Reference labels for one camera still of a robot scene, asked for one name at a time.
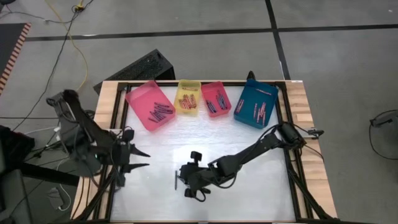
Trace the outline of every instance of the blue bin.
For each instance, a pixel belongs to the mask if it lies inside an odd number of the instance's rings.
[[[277,97],[276,87],[248,79],[234,111],[235,120],[259,129],[266,127]]]

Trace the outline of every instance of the white table surface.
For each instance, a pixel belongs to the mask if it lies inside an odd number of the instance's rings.
[[[174,102],[177,87],[161,87]],[[253,144],[267,129],[253,128],[233,119],[243,86],[226,86],[232,110],[210,118],[203,99],[198,114],[177,114],[155,132],[147,131],[129,107],[126,126],[135,130],[132,143],[151,157],[131,155],[130,163],[149,166],[126,174],[126,186],[114,195],[112,221],[292,221],[294,211],[282,149],[274,149],[247,163],[230,189],[208,186],[206,202],[184,197],[185,186],[175,171],[191,162],[191,151],[203,154],[206,167],[221,156],[235,154]],[[268,126],[277,124],[274,109]]]

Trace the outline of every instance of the floor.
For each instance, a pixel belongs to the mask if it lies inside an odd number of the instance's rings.
[[[67,21],[78,1],[51,3]],[[41,0],[17,0],[9,8],[57,20]],[[32,29],[0,97],[2,117],[24,117],[33,107],[60,50],[60,36],[65,35],[59,24],[20,14],[0,20],[15,22],[31,22]],[[372,152],[368,127],[375,115],[398,107],[397,24],[394,0],[94,0],[71,33],[77,35],[75,42],[89,66],[89,78],[80,92],[86,109],[96,108],[93,85],[153,49],[173,64],[177,79],[245,79],[252,70],[258,79],[303,80],[315,125],[325,130],[320,144],[338,216],[347,221],[396,223],[398,163]],[[210,31],[193,34],[190,30]],[[82,59],[67,42],[44,97],[77,88],[84,75]],[[54,116],[44,100],[31,114]],[[19,122],[0,119],[10,128]],[[56,119],[30,119],[18,131],[56,125]],[[377,149],[390,157],[398,157],[394,131],[387,126],[373,135]],[[42,146],[50,134],[32,136]],[[63,156],[48,152],[32,163]],[[66,163],[60,170],[70,167]],[[37,183],[27,179],[27,190]],[[55,211],[46,199],[46,192],[55,186],[44,183],[29,197],[36,223],[68,217],[70,210]],[[75,188],[66,188],[74,198]]]

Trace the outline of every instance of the pink bin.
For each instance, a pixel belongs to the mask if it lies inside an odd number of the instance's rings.
[[[231,103],[222,82],[202,85],[201,94],[210,117],[214,118],[222,114],[227,114],[231,110]]]
[[[126,100],[148,131],[175,116],[175,108],[155,81],[148,81],[126,95]]]

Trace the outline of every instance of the white cable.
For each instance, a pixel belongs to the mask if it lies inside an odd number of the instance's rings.
[[[64,161],[65,161],[65,159],[61,160],[60,163],[58,163],[57,171],[58,171],[60,165],[61,165]],[[61,189],[65,192],[65,194],[66,194],[66,195],[68,196],[68,198],[69,198],[69,205],[68,205],[68,207],[66,207],[66,208],[64,208],[64,209],[62,209],[61,206],[58,207],[58,209],[59,209],[60,211],[63,211],[63,212],[64,212],[64,211],[68,210],[68,208],[69,208],[70,205],[72,204],[72,200],[71,200],[71,198],[70,198],[68,192],[62,187],[62,184],[60,184],[60,187],[61,187]]]
[[[37,130],[33,130],[33,131],[28,131],[28,132],[26,132],[26,133],[24,133],[24,134],[26,135],[26,134],[31,134],[31,133],[39,132],[39,131],[46,131],[46,130],[54,129],[54,128],[57,128],[57,127],[58,127],[58,126],[49,127],[49,128],[37,129]]]

